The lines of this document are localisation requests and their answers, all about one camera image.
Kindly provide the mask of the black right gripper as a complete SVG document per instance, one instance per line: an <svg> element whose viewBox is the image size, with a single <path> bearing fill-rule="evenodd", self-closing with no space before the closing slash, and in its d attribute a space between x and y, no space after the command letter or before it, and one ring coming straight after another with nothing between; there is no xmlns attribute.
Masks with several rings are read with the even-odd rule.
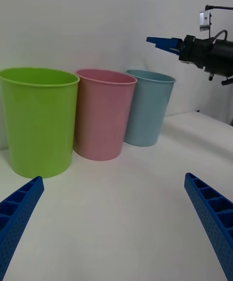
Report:
<svg viewBox="0 0 233 281"><path fill-rule="evenodd" d="M209 53L213 48L214 38L198 39L187 35L180 38L147 37L146 41L156 48L179 56L179 60L186 64L193 64L205 72L215 72L209 61Z"/></svg>

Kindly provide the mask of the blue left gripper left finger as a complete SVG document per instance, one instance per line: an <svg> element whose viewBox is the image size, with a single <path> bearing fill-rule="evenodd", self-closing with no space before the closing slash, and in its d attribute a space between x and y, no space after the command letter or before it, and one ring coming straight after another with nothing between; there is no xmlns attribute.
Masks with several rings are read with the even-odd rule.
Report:
<svg viewBox="0 0 233 281"><path fill-rule="evenodd" d="M37 176L0 203L0 280L43 191L43 179Z"/></svg>

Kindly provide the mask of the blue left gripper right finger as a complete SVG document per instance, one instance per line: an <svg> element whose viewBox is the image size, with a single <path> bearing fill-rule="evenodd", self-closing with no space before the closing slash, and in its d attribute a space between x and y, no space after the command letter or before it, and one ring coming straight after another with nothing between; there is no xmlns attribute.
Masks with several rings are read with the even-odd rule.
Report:
<svg viewBox="0 0 233 281"><path fill-rule="evenodd" d="M192 173L185 175L184 188L226 279L233 280L233 203Z"/></svg>

